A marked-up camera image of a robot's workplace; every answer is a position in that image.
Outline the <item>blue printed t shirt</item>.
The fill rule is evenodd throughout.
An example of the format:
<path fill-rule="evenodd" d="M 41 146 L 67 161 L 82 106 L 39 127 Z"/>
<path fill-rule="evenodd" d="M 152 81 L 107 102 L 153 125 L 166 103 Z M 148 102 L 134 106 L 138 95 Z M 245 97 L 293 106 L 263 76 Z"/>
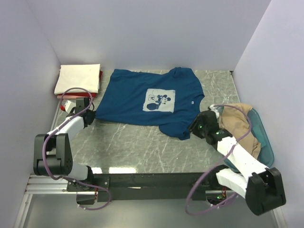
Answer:
<path fill-rule="evenodd" d="M 165 74 L 115 69 L 95 117 L 158 126 L 163 134 L 186 140 L 204 97 L 202 85 L 190 68 L 176 67 Z"/>

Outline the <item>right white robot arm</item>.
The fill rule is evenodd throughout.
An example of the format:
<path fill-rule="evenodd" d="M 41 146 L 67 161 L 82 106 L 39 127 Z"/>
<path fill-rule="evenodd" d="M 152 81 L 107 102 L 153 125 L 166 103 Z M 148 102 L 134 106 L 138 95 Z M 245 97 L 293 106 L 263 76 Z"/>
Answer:
<path fill-rule="evenodd" d="M 189 202 L 194 191 L 203 181 L 207 181 L 215 190 L 225 187 L 234 191 L 230 197 L 220 197 L 219 203 L 213 207 L 221 207 L 236 196 L 243 197 L 250 211 L 257 216 L 285 205 L 285 190 L 280 171 L 277 168 L 269 168 L 255 159 L 239 143 L 251 130 L 248 129 L 237 139 L 228 130 L 220 128 L 219 116 L 216 108 L 203 111 L 192 122 L 189 131 L 205 139 L 223 155 L 223 161 L 231 162 L 237 172 L 222 163 L 217 164 L 199 177 L 186 201 Z"/>

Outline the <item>tan t shirt in bin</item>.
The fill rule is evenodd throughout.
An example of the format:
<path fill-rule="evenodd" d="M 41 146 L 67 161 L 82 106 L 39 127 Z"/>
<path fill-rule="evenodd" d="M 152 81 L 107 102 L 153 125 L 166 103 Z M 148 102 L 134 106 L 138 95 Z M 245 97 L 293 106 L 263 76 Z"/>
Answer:
<path fill-rule="evenodd" d="M 236 139 L 243 136 L 249 130 L 249 122 L 242 112 L 235 108 L 224 107 L 219 117 L 219 127 L 229 131 Z M 250 132 L 239 144 L 255 159 L 258 158 L 261 150 L 261 143 Z"/>

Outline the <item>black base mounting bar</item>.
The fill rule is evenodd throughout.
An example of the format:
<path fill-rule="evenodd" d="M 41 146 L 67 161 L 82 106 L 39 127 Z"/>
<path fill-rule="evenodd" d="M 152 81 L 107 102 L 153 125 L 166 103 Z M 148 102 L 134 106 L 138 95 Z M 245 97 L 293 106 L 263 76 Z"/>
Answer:
<path fill-rule="evenodd" d="M 112 200 L 185 199 L 201 173 L 94 174 L 91 187 L 69 182 L 67 192 L 77 193 L 84 205 Z"/>

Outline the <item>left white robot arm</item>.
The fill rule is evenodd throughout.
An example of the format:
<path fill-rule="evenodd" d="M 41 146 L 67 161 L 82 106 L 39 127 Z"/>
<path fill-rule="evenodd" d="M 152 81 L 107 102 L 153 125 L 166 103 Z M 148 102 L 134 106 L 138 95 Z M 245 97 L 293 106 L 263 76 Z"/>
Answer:
<path fill-rule="evenodd" d="M 92 169 L 73 161 L 70 141 L 77 133 L 91 125 L 95 111 L 90 109 L 88 97 L 76 99 L 76 104 L 64 122 L 47 134 L 38 134 L 34 140 L 33 171 L 37 176 L 49 176 L 55 180 L 67 178 L 78 180 L 85 191 L 95 185 Z"/>

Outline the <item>folded cream t shirt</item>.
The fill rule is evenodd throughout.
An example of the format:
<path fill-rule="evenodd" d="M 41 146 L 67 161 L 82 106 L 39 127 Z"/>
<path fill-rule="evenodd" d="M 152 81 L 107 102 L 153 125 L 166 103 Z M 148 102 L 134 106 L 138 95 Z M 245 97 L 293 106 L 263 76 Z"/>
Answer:
<path fill-rule="evenodd" d="M 91 93 L 98 93 L 100 64 L 61 65 L 54 94 L 63 94 L 70 88 L 83 88 Z"/>

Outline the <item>teal plastic bin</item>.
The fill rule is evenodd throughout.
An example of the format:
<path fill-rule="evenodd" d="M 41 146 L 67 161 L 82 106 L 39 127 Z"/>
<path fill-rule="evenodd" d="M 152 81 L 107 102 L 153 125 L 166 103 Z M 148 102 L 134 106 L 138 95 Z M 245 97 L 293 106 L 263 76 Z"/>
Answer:
<path fill-rule="evenodd" d="M 225 106 L 216 106 L 220 112 L 220 116 L 223 112 L 224 107 Z M 251 130 L 253 136 L 257 138 L 257 140 L 261 143 L 261 150 L 257 160 L 267 167 L 271 167 L 274 163 L 275 157 L 268 136 L 257 111 L 251 105 L 244 103 L 234 103 L 230 104 L 228 107 L 239 110 L 247 118 L 247 121 L 249 122 L 249 130 Z"/>

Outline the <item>folded pink t shirt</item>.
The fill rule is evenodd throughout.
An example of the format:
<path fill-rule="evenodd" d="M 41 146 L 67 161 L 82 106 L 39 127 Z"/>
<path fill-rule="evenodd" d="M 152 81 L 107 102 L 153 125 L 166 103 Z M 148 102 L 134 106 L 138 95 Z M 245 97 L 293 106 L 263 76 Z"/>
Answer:
<path fill-rule="evenodd" d="M 57 99 L 77 99 L 77 98 L 84 98 L 86 96 L 79 96 L 79 95 L 57 95 Z"/>

